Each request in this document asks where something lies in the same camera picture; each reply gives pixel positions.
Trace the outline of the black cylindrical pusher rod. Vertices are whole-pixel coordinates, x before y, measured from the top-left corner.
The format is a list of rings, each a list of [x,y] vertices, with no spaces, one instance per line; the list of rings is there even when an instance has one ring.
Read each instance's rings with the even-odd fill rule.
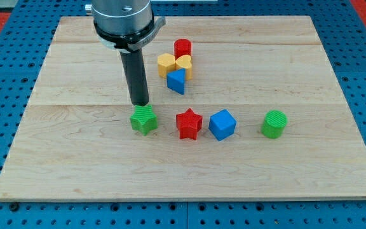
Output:
[[[133,105],[145,106],[149,102],[149,92],[142,50],[121,52],[120,55],[131,102]]]

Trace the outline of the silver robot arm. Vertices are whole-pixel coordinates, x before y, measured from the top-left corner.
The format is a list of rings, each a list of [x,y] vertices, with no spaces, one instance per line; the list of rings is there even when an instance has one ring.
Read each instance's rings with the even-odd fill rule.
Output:
[[[145,106],[149,91],[142,49],[166,24],[165,17],[154,17],[150,0],[91,0],[85,12],[93,17],[100,41],[119,51],[132,104]]]

